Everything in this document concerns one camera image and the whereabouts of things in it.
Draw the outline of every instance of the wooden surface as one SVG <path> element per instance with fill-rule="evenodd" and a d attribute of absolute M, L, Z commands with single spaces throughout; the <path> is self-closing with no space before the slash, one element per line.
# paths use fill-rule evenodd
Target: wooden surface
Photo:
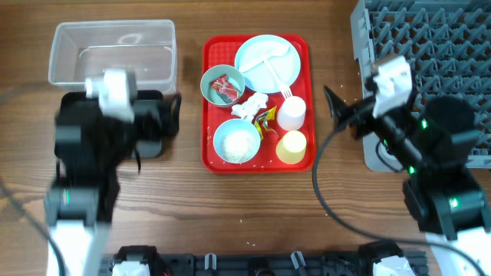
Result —
<path fill-rule="evenodd" d="M 159 159 L 120 166 L 121 192 L 107 253 L 156 245 L 161 253 L 265 254 L 356 249 L 366 238 L 326 217 L 311 172 L 218 176 L 199 157 L 201 53 L 213 35 L 301 35 L 310 45 L 318 143 L 331 131 L 322 92 L 361 97 L 349 16 L 356 1 L 204 2 L 0 6 L 0 176 L 24 207 L 43 220 L 42 199 L 54 177 L 54 115 L 64 92 L 47 82 L 56 26 L 64 21 L 163 19 L 176 25 L 181 130 Z M 473 171 L 491 196 L 489 172 Z M 361 142 L 342 133 L 318 177 L 328 203 L 356 226 L 423 238 L 409 216 L 404 174 L 364 164 Z M 42 275 L 46 242 L 0 197 L 0 275 Z M 439 271 L 431 257 L 432 274 Z"/>

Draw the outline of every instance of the fork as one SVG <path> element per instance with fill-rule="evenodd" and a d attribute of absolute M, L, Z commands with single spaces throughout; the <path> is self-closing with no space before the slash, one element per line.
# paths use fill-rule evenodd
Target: fork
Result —
<path fill-rule="evenodd" d="M 282 92 L 283 97 L 285 99 L 292 97 L 293 96 L 292 89 L 290 89 L 290 86 L 288 86 L 286 83 L 282 82 L 278 78 L 278 75 L 275 73 L 275 69 L 273 69 L 273 67 L 271 66 L 271 64 L 269 63 L 269 61 L 267 59 L 264 60 L 264 64 L 269 69 L 269 72 L 271 72 L 271 74 L 275 78 L 275 81 L 278 84 L 279 90 Z"/>

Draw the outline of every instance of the yellow cup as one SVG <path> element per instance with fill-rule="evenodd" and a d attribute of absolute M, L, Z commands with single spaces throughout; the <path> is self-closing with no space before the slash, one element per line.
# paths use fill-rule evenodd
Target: yellow cup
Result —
<path fill-rule="evenodd" d="M 276 156 L 287 164 L 296 164 L 305 156 L 307 139 L 300 131 L 288 131 L 278 145 L 276 145 Z"/>

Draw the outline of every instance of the gray dish rack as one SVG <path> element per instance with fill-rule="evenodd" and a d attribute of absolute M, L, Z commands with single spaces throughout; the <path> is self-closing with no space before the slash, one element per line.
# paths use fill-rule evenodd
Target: gray dish rack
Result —
<path fill-rule="evenodd" d="M 373 61 L 390 53 L 405 56 L 417 72 L 414 115 L 435 97 L 466 100 L 481 132 L 467 166 L 491 169 L 491 0 L 359 0 L 350 19 L 363 85 Z M 370 95 L 363 87 L 363 97 Z M 374 134 L 363 139 L 365 162 L 374 171 L 388 172 L 375 153 L 378 141 Z M 401 167 L 383 146 L 380 154 Z"/>

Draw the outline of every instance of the plate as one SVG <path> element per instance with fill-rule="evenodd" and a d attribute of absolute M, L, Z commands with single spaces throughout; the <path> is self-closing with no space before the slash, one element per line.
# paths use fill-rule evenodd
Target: plate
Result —
<path fill-rule="evenodd" d="M 288 52 L 281 57 L 271 57 L 268 61 L 275 69 L 278 78 L 291 86 L 300 74 L 300 55 L 298 55 L 297 50 L 290 42 L 276 35 L 264 34 L 246 41 L 237 51 L 236 68 L 239 69 L 240 65 L 268 54 L 272 49 L 283 43 L 290 45 Z M 264 63 L 258 64 L 253 69 L 242 73 L 242 75 L 245 79 L 245 85 L 256 92 L 265 94 L 279 92 L 278 84 Z"/>

